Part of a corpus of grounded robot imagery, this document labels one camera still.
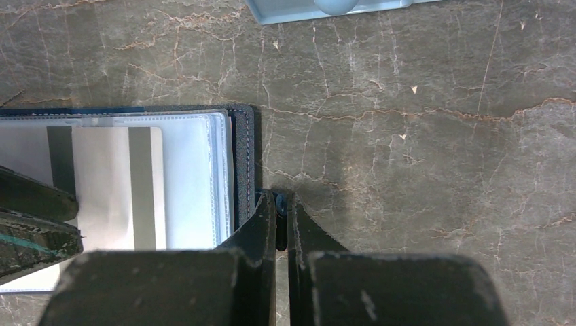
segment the marble surface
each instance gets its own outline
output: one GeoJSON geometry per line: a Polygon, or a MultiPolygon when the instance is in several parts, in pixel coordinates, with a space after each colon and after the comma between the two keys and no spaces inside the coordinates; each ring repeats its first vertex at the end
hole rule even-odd
{"type": "MultiPolygon", "coordinates": [[[[272,26],[240,0],[0,0],[0,103],[252,104],[262,185],[300,192],[342,244],[468,255],[512,325],[574,325],[574,26],[569,0],[272,26]]],[[[0,321],[45,300],[3,296],[0,321]]]]}

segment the light blue plastic tray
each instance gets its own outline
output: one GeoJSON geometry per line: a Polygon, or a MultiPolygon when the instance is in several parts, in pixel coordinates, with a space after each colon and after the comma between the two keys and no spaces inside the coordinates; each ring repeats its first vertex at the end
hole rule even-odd
{"type": "Polygon", "coordinates": [[[246,0],[256,21],[262,25],[405,8],[432,1],[440,0],[246,0]]]}

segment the open wallet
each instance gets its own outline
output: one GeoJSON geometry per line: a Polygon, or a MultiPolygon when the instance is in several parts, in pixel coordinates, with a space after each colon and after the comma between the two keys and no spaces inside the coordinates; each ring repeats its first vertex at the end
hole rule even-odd
{"type": "Polygon", "coordinates": [[[82,251],[212,249],[254,213],[248,105],[0,112],[0,293],[52,291],[82,251]]]}

